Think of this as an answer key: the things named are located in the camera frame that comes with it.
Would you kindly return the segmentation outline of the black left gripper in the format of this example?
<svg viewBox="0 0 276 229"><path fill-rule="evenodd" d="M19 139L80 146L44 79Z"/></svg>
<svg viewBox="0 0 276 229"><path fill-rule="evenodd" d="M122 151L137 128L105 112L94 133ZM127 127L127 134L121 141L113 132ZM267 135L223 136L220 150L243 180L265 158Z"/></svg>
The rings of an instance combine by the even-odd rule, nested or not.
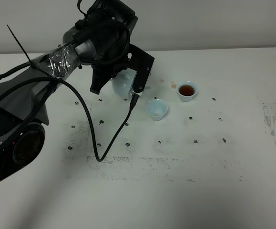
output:
<svg viewBox="0 0 276 229"><path fill-rule="evenodd" d="M96 49L92 51L91 57L96 61L96 64L92 64L90 92L99 94L110 79L123 69L124 63L127 62L126 55L129 50L129 47L111 47L105 51L97 51Z"/></svg>

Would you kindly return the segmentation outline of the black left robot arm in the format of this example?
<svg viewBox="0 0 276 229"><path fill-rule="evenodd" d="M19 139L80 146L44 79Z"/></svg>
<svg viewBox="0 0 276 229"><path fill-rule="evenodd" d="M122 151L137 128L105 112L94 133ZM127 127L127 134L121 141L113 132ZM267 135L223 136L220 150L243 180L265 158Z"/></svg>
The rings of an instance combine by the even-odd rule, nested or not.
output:
<svg viewBox="0 0 276 229"><path fill-rule="evenodd" d="M141 58L130 43L135 12L120 0L97 0L63 36L63 44L0 74L0 182L30 164L41 152L45 103L67 78L92 67L90 91L99 94L117 74Z"/></svg>

